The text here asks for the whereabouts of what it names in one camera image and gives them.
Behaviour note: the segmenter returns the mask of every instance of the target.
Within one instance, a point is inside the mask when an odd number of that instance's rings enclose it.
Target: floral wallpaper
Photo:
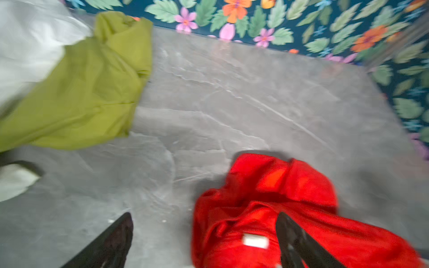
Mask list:
[[[427,0],[67,0],[145,17],[185,34],[358,63],[425,11]]]
[[[429,161],[429,34],[371,70],[371,77]]]

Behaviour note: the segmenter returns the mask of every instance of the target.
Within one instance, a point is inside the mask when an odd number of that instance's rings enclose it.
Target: white fabric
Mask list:
[[[89,35],[58,0],[0,0],[0,115]]]
[[[18,164],[1,167],[0,202],[22,194],[39,178],[39,175]]]

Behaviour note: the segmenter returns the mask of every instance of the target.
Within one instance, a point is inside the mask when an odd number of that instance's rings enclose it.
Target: floor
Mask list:
[[[0,203],[1,266],[58,268],[125,211],[126,267],[191,265],[196,198],[253,150],[310,163],[335,184],[341,215],[429,248],[429,167],[360,67],[156,27],[129,138],[0,156],[45,171]]]

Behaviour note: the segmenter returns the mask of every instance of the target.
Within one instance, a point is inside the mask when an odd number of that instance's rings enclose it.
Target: olive green fabric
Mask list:
[[[0,119],[0,152],[23,144],[79,149],[128,135],[152,70],[152,22],[96,18],[94,36],[65,47],[52,73]]]

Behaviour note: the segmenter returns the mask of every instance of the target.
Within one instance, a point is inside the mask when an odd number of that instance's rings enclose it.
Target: red garment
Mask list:
[[[196,268],[275,268],[275,232],[283,211],[348,268],[420,268],[418,254],[393,233],[336,215],[334,187],[298,160],[243,154],[225,185],[195,205],[192,260]],[[245,246],[244,233],[269,238],[267,249]]]

